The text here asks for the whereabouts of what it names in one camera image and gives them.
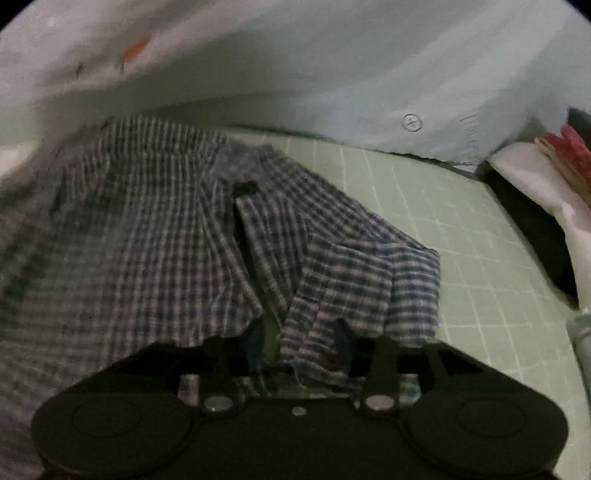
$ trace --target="red object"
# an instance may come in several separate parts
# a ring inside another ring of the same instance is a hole
[[[560,131],[562,137],[545,134],[542,138],[591,186],[591,151],[573,127],[564,125]]]
[[[121,56],[121,63],[125,64],[135,60],[139,56],[139,54],[142,53],[144,49],[148,46],[148,43],[150,43],[149,37],[140,40],[139,42],[130,46],[127,50],[123,52],[123,55]]]

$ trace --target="white cloth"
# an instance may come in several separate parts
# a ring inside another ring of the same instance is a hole
[[[0,105],[52,129],[183,103],[192,123],[474,164],[552,90],[535,64],[573,15],[559,0],[36,0],[2,32]]]
[[[516,143],[495,154],[494,169],[556,218],[573,264],[579,308],[591,309],[591,210],[534,144]]]
[[[36,148],[36,142],[26,142],[0,148],[0,179],[24,164]]]

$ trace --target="circle symbol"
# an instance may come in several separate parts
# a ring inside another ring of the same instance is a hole
[[[458,423],[472,435],[509,438],[527,424],[527,415],[506,400],[477,399],[464,403],[457,411]]]
[[[74,427],[97,439],[121,437],[134,430],[142,411],[122,398],[97,398],[80,406],[72,417]]]
[[[409,132],[418,132],[423,127],[423,120],[413,113],[404,115],[402,119],[402,128]]]

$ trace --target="checkered fabric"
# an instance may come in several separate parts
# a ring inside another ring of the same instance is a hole
[[[320,362],[335,319],[410,346],[435,334],[438,253],[269,146],[136,115],[37,157],[0,183],[1,478],[40,473],[43,401],[156,341],[239,335],[265,312],[277,361],[339,394],[352,384]]]

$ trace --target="tile grout line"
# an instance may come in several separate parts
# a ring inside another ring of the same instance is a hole
[[[433,219],[430,219],[430,218],[424,218],[424,217],[421,217],[421,216],[418,216],[417,217],[417,220],[427,220],[429,222],[438,221],[441,225],[453,226],[453,227],[456,227],[456,228],[461,228],[462,230],[465,230],[466,232],[470,232],[470,233],[480,233],[482,235],[492,236],[494,238],[498,238],[499,240],[503,240],[504,242],[507,242],[508,244],[515,245],[517,247],[523,247],[523,245],[520,244],[519,242],[514,242],[513,240],[510,240],[507,237],[496,235],[495,233],[489,232],[487,230],[484,230],[484,231],[470,230],[470,229],[466,228],[463,224],[462,225],[454,225],[452,223],[442,222],[440,220],[433,220]]]
[[[482,259],[478,258],[478,263],[480,264],[480,267],[482,268],[482,272],[484,273],[484,275],[486,275],[486,280],[491,288],[492,296],[495,299],[496,305],[499,307],[499,311],[501,312],[501,317],[503,318],[503,323],[505,324],[505,327],[507,329],[507,335],[509,336],[509,343],[511,344],[511,349],[513,350],[513,355],[515,355],[515,363],[517,365],[517,371],[519,372],[519,378],[521,381],[523,381],[523,369],[521,368],[521,364],[519,363],[519,355],[517,355],[517,350],[515,349],[515,343],[513,342],[513,336],[511,335],[511,329],[509,328],[509,323],[507,322],[507,318],[505,317],[505,312],[503,312],[503,307],[501,305],[501,302],[499,301],[498,297],[496,296],[495,289],[492,287],[491,279],[488,278],[488,275],[486,274],[486,270],[484,268],[484,264],[482,263]],[[514,290],[512,290],[512,289],[509,289],[509,290],[512,291],[515,295],[517,295],[517,293]]]
[[[434,223],[438,223],[436,220],[427,220],[429,222],[434,222]],[[438,223],[440,226],[442,225],[447,225],[446,223]],[[464,257],[471,257],[471,258],[483,258],[484,260],[489,260],[491,262],[497,262],[497,263],[504,263],[502,260],[497,260],[496,258],[489,258],[489,257],[483,257],[481,255],[472,255],[472,254],[467,254],[467,253],[459,253],[456,252],[455,250],[448,250],[447,248],[437,248],[437,250],[441,251],[441,252],[445,252],[445,253],[449,253],[449,254],[456,254],[456,255],[464,255]],[[533,267],[525,267],[523,265],[517,265],[520,268],[525,268],[526,270],[533,270]]]
[[[413,233],[414,233],[414,235],[417,235],[418,236],[417,224],[415,223],[414,216],[411,213],[410,208],[408,207],[408,202],[406,200],[406,197],[404,196],[404,192],[402,191],[402,188],[400,188],[400,184],[398,182],[398,178],[396,177],[396,171],[394,170],[394,164],[391,164],[390,165],[390,168],[392,170],[392,176],[393,176],[394,181],[396,183],[396,187],[398,188],[398,191],[400,192],[400,196],[402,197],[402,202],[404,203],[404,206],[405,206],[405,208],[406,208],[406,210],[408,212],[408,218],[410,218],[410,223],[413,226],[413,229],[414,229],[414,232]]]
[[[312,158],[312,171],[316,171],[316,152],[318,150],[318,140],[314,140],[314,154],[313,154],[313,158]]]
[[[340,166],[343,168],[343,191],[347,191],[347,169],[345,168],[345,154],[343,153],[343,146],[339,144],[340,151]]]
[[[445,315],[441,311],[441,296],[439,297],[439,320],[441,321],[441,324],[443,325],[443,330],[445,330],[447,341],[451,342],[452,337],[449,335],[449,328],[448,328],[447,320],[445,318]]]
[[[482,287],[482,286],[479,286],[479,285],[468,285],[468,284],[466,284],[466,283],[456,283],[456,282],[452,282],[452,281],[444,281],[444,282],[442,282],[442,283],[443,283],[443,284],[445,284],[445,285],[451,285],[451,286],[454,286],[454,287],[470,287],[470,288],[475,288],[475,289],[477,289],[477,290],[478,290],[478,289],[482,289],[482,290],[490,290],[490,291],[503,291],[503,292],[505,292],[505,291],[510,291],[510,292],[513,292],[513,293],[515,293],[515,294],[518,294],[518,293],[516,293],[516,292],[515,292],[515,290],[513,290],[513,289],[511,289],[511,288],[494,288],[494,287],[490,287],[490,286]],[[536,293],[536,292],[533,292],[533,291],[524,291],[524,292],[522,292],[522,293],[524,293],[524,294],[530,294],[530,295],[532,295],[532,296],[534,297],[534,300],[536,300],[536,305],[537,305],[537,300],[538,300],[538,299],[544,299],[544,300],[549,300],[549,299],[551,299],[551,296],[544,297],[544,296],[542,296],[542,295],[540,295],[540,294],[538,294],[538,293]]]
[[[363,152],[363,156],[365,157],[365,162],[368,165],[369,178],[371,179],[371,187],[372,187],[372,190],[374,191],[374,197],[375,197],[376,204],[378,205],[378,212],[379,212],[380,216],[382,216],[382,204],[379,202],[378,191],[375,187],[374,172],[371,170],[371,165],[369,164],[369,158],[368,158],[366,151],[365,150],[361,150],[361,151]]]
[[[426,200],[429,203],[429,205],[431,206],[431,208],[433,209],[433,211],[435,212],[435,208],[433,208],[433,204],[431,203],[431,200],[427,197],[426,197]],[[441,222],[439,222],[438,220],[435,220],[435,223],[437,223],[439,225],[439,227],[441,228],[442,237],[449,244],[449,240],[445,236],[445,230],[441,227]],[[480,323],[480,317],[478,316],[478,311],[476,310],[476,306],[474,305],[474,299],[472,298],[472,294],[470,293],[470,288],[468,288],[468,284],[466,282],[466,279],[464,278],[464,273],[462,272],[462,269],[459,268],[459,265],[458,265],[458,272],[462,276],[463,282],[464,282],[465,286],[467,287],[466,292],[468,294],[468,297],[470,298],[470,304],[472,305],[472,310],[474,311],[474,315],[476,317],[476,323],[478,324],[477,325],[478,332],[480,333],[480,338],[482,339],[482,346],[484,347],[484,351],[486,353],[486,362],[488,363],[488,365],[492,365],[491,354],[489,353],[488,347],[486,346],[486,340],[484,337],[484,331],[482,330],[482,325]]]
[[[529,327],[531,326],[529,323],[517,323],[515,325],[512,325],[513,327]],[[493,330],[496,328],[505,328],[505,325],[502,324],[498,324],[498,325],[450,325],[450,327],[454,327],[454,328],[482,328],[485,330]]]

